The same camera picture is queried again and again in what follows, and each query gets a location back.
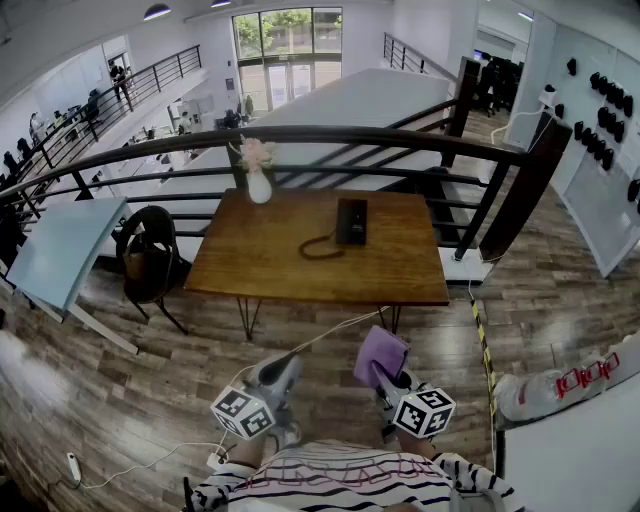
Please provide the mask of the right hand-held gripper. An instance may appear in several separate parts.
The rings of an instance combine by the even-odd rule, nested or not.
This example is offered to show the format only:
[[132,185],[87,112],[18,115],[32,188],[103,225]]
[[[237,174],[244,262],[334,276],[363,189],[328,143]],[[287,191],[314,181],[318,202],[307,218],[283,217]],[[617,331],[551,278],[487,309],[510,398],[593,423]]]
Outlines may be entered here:
[[381,435],[385,443],[400,431],[432,440],[447,428],[456,403],[441,388],[420,382],[412,372],[394,377],[376,361],[372,369],[378,379],[376,393],[382,405]]

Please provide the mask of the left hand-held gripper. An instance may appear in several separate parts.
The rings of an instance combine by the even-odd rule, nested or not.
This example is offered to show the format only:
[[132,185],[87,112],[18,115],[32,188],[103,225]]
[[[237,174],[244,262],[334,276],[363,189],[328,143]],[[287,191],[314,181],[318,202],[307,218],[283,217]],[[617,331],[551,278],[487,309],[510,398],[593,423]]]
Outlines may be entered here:
[[293,421],[288,396],[302,369],[297,353],[268,358],[251,368],[238,387],[226,386],[211,410],[220,424],[244,440]]

